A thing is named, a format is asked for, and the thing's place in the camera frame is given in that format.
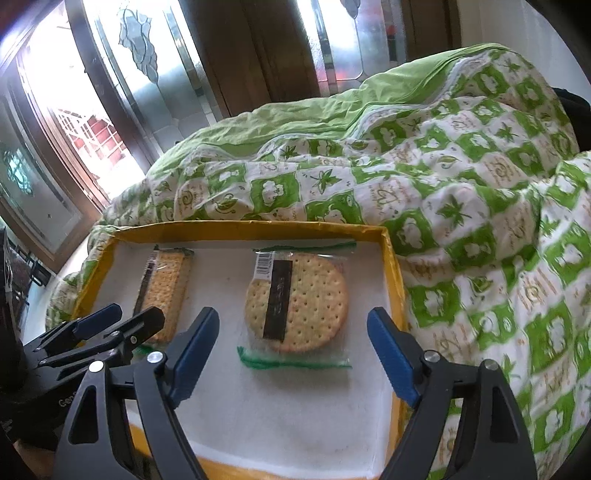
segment blue gripper pad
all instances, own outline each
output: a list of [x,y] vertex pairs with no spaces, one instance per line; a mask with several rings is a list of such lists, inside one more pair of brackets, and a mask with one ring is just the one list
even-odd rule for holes
[[177,334],[170,344],[169,349],[174,349],[175,340],[180,343],[189,337],[187,345],[173,365],[173,381],[168,392],[168,399],[173,408],[177,408],[183,400],[191,396],[213,345],[216,343],[219,331],[220,319],[217,311],[211,307],[205,307],[189,329]]
[[88,340],[120,321],[122,315],[121,307],[116,303],[112,303],[98,312],[91,313],[88,317],[78,320],[78,325],[74,328],[73,333],[78,340]]
[[384,322],[392,322],[392,319],[383,308],[375,308],[369,312],[369,339],[397,397],[414,408],[420,395],[414,386],[413,369]]

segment rectangular cracker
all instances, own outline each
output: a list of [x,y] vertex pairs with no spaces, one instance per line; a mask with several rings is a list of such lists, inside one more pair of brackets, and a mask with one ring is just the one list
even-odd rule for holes
[[134,308],[134,314],[148,307],[158,307],[164,313],[164,327],[150,343],[167,343],[173,339],[192,260],[193,251],[184,248],[155,248],[150,255]]

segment frosted glass panel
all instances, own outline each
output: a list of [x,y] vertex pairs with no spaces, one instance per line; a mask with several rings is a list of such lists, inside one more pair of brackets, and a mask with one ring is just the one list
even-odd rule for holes
[[221,119],[177,0],[85,0],[117,91],[158,153]]
[[323,96],[405,61],[399,0],[297,0]]

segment white wall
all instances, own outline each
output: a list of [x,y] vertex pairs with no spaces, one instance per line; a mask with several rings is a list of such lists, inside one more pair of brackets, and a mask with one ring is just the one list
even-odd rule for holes
[[457,0],[464,46],[496,42],[521,53],[553,87],[591,102],[591,85],[556,30],[525,0]]

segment round cracker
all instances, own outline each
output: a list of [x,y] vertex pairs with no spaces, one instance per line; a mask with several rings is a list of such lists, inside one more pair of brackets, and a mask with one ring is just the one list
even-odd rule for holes
[[[296,253],[292,260],[290,301],[285,338],[267,340],[279,352],[307,352],[330,342],[347,317],[345,278],[335,265],[318,255]],[[271,282],[253,279],[246,293],[245,318],[262,338]]]

